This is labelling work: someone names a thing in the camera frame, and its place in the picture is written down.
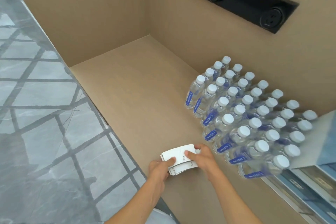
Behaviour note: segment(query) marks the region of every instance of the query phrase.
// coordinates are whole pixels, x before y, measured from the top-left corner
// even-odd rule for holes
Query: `marble floor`
[[[0,224],[101,223],[144,182],[22,2],[0,0]]]

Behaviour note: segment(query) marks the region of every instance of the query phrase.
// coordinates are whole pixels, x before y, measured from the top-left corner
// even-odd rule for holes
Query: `stack of paper slips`
[[[197,167],[195,161],[190,160],[184,154],[185,151],[190,151],[196,154],[199,154],[201,150],[195,150],[193,144],[188,144],[185,146],[180,146],[175,149],[171,149],[169,151],[165,151],[161,154],[162,161],[167,161],[172,157],[176,158],[176,162],[173,166],[168,168],[170,175],[178,175],[190,168]]]

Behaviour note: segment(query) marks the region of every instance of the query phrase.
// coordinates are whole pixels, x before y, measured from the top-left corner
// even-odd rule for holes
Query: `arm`
[[[105,224],[144,224],[164,191],[164,181],[168,177],[168,167],[174,165],[176,158],[168,161],[152,161],[149,176],[134,197]]]
[[[219,169],[209,147],[204,144],[195,144],[195,149],[200,149],[201,153],[194,154],[186,151],[185,155],[189,159],[194,160],[198,167],[208,176],[209,181],[216,191],[227,223],[262,224],[237,194],[224,173]]]

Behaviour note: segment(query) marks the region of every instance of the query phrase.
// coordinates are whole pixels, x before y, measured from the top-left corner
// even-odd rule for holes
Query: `cardboard floor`
[[[204,141],[199,119],[184,107],[198,73],[151,36],[71,70],[145,173],[162,152]],[[221,156],[216,160],[263,223],[306,223],[262,180],[243,180],[236,167]],[[170,177],[162,197],[182,224],[225,223],[215,191],[199,169]]]

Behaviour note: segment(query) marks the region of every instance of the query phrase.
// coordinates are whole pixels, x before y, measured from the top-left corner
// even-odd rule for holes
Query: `cardboard panel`
[[[151,36],[71,70],[145,173],[162,152],[204,141],[200,120],[184,107],[198,73]],[[217,162],[263,223],[305,223],[262,180],[241,179],[221,156]],[[215,191],[199,169],[170,177],[163,199],[182,224],[225,223]]]
[[[299,7],[273,35],[206,0],[149,0],[150,33],[199,73],[228,55],[324,114],[336,108],[336,0],[293,1]]]
[[[145,0],[24,0],[68,66],[149,34]]]

